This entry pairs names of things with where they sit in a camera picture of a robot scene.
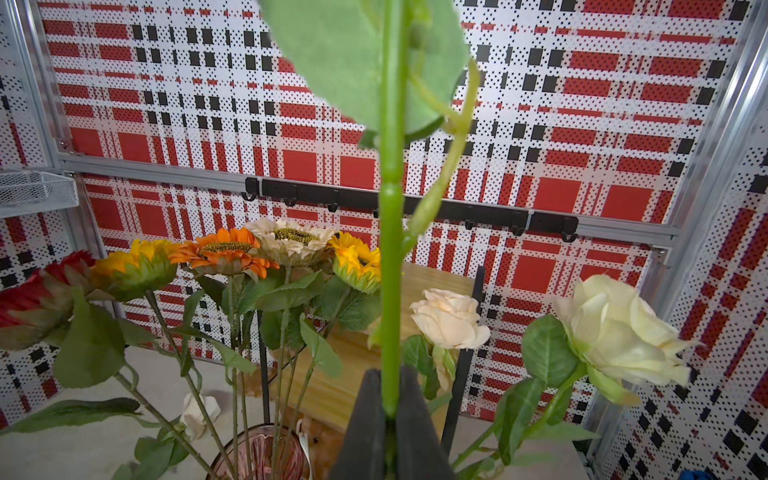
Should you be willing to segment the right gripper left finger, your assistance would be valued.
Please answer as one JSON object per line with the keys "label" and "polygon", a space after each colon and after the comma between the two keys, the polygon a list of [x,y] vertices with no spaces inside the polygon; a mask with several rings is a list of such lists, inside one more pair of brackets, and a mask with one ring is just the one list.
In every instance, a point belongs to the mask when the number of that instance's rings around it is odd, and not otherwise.
{"label": "right gripper left finger", "polygon": [[383,479],[387,417],[382,406],[381,374],[365,372],[331,480]]}

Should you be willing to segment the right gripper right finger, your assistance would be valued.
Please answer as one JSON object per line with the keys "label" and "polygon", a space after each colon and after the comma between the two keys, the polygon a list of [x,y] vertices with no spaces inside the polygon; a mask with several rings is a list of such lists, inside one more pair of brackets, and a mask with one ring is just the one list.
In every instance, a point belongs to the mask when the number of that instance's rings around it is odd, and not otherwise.
{"label": "right gripper right finger", "polygon": [[417,372],[410,366],[400,369],[399,400],[395,417],[397,439],[396,478],[449,480],[455,473],[441,447]]}

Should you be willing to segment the white rose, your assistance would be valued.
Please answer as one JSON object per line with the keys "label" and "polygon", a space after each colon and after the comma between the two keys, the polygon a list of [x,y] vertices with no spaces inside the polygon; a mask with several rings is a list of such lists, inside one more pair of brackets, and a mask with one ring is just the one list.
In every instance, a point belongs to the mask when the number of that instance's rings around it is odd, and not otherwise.
{"label": "white rose", "polygon": [[[401,266],[436,218],[463,153],[479,90],[452,1],[262,1],[261,16],[282,56],[310,91],[365,126],[379,153],[384,325],[400,344]],[[454,137],[442,171],[404,216],[408,142],[437,128]]]}
{"label": "white rose", "polygon": [[531,323],[522,338],[527,378],[502,396],[491,427],[452,464],[459,479],[491,479],[521,465],[527,440],[596,438],[564,416],[575,383],[587,378],[614,405],[635,405],[631,385],[688,383],[681,353],[691,347],[630,285],[607,275],[576,284],[554,312]]}

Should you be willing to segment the beige daisy flower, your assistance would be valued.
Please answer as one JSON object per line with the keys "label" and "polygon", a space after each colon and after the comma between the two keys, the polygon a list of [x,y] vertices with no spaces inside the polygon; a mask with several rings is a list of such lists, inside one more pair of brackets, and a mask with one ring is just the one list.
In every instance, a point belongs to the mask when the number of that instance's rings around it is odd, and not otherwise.
{"label": "beige daisy flower", "polygon": [[266,277],[249,288],[241,308],[257,314],[260,348],[270,351],[276,361],[273,382],[262,381],[264,393],[273,395],[274,406],[271,446],[264,466],[270,479],[282,479],[293,428],[287,418],[288,403],[296,363],[305,347],[301,328],[312,301],[325,287],[327,244],[334,232],[270,219],[248,223],[246,229],[259,243],[256,256],[270,266]]}

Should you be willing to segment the yellow flower back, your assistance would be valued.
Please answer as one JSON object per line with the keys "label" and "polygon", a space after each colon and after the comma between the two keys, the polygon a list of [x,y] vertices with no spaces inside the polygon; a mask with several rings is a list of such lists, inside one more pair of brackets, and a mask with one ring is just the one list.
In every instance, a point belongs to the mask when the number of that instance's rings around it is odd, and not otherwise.
{"label": "yellow flower back", "polygon": [[93,278],[99,289],[108,292],[120,302],[137,299],[140,293],[145,296],[179,363],[181,376],[186,380],[193,402],[202,415],[203,425],[211,434],[219,452],[225,455],[225,447],[201,394],[202,376],[198,375],[197,381],[192,379],[190,371],[198,371],[191,359],[188,345],[185,342],[176,342],[155,294],[176,278],[177,265],[171,261],[171,256],[176,250],[177,245],[168,240],[134,240],[128,252],[114,252],[105,259],[98,260],[92,270]]}

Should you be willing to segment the orange flower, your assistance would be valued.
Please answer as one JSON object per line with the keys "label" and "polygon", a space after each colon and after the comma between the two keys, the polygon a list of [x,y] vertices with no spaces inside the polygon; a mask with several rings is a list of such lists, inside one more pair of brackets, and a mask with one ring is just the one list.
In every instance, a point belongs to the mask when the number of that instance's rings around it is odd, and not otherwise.
{"label": "orange flower", "polygon": [[221,341],[225,379],[232,389],[232,452],[225,454],[231,479],[255,477],[254,454],[249,446],[250,422],[245,391],[246,375],[256,369],[252,353],[253,309],[247,297],[277,264],[257,255],[259,241],[247,229],[221,229],[188,241],[170,256],[173,264],[192,273],[201,292],[225,314],[229,337]]}

